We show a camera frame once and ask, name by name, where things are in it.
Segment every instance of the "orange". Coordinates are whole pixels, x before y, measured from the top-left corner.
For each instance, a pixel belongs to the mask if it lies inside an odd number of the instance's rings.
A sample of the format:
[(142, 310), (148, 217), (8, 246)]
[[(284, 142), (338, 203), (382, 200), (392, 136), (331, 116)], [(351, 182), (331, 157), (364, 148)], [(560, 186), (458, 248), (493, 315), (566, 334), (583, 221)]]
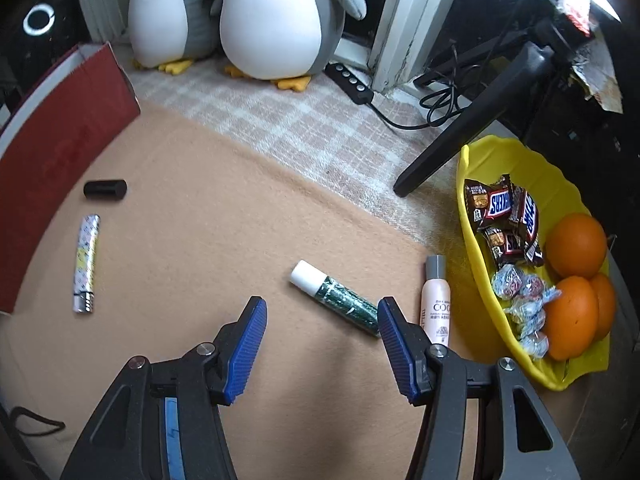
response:
[(598, 327), (598, 298), (591, 284), (570, 276), (556, 287), (562, 294), (545, 305), (543, 328), (549, 339), (549, 355), (556, 361), (580, 356), (591, 344)]
[(585, 213), (571, 213), (546, 236), (545, 259), (560, 275), (592, 278), (607, 255), (607, 237), (600, 223)]
[(610, 332), (616, 317), (616, 291), (609, 278), (601, 272), (591, 278), (590, 283), (598, 298), (598, 327), (594, 340), (600, 341)]

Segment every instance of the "yellow fruit tray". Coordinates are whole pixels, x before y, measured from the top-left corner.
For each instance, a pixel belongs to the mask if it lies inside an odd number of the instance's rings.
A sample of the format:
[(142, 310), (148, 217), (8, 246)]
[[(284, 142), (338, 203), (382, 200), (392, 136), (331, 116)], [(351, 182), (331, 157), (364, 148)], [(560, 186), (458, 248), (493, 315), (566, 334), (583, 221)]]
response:
[[(509, 173), (511, 181), (527, 189), (535, 200), (540, 210), (538, 233), (541, 247), (544, 247), (549, 229), (562, 217), (571, 212), (590, 213), (582, 203), (577, 187), (565, 179), (562, 172), (549, 164), (542, 155), (526, 148), (519, 140), (486, 136), (462, 147), (456, 176), (458, 210), (466, 251), (484, 306), (523, 370), (551, 390), (564, 390), (581, 375), (607, 369), (609, 336), (592, 344), (580, 357), (566, 362), (556, 362), (548, 357), (533, 361), (514, 337), (510, 322), (502, 311), (508, 306), (508, 302), (499, 300), (491, 288), (490, 277), (496, 270), (494, 261), (482, 235), (476, 235), (471, 229), (466, 216), (464, 195), (466, 178), (490, 184), (503, 173)], [(606, 259), (600, 271), (609, 275), (609, 263)], [(545, 267), (537, 268), (536, 273), (547, 283), (553, 283)]]

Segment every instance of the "blue gripper pad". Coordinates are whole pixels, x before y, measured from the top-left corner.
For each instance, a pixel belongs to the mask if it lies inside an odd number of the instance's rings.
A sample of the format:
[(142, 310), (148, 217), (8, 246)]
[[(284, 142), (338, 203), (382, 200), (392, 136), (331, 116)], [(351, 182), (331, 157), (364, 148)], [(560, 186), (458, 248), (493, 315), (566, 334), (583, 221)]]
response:
[(226, 385), (222, 390), (228, 405), (244, 392), (266, 328), (267, 304), (264, 300), (260, 300), (255, 306), (229, 361)]
[(398, 389), (412, 403), (419, 394), (415, 381), (415, 364), (385, 300), (378, 303), (378, 328)]

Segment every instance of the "plaid cloth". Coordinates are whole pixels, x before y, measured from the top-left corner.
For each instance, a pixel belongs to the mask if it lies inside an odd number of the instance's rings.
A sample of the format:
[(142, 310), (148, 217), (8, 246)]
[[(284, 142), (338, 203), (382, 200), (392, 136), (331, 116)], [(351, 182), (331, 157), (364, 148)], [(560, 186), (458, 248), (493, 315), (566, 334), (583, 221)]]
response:
[[(327, 76), (305, 92), (278, 90), (269, 82), (232, 79), (224, 59), (195, 63), (179, 76), (131, 65), (130, 48), (114, 48), (136, 94), (248, 144), (432, 250), (462, 243), (450, 160), (407, 198), (398, 198), (398, 175), (440, 133), (386, 126), (369, 107), (355, 105)], [(376, 95), (374, 104), (401, 124), (424, 122), (410, 104)]]

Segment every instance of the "red box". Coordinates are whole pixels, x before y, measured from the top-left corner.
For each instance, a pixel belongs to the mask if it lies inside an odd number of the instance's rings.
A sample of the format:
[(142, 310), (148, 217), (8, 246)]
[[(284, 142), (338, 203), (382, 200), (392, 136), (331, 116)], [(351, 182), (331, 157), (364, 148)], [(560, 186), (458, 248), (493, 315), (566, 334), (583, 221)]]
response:
[(108, 44), (74, 47), (0, 132), (0, 312), (63, 200), (140, 106)]

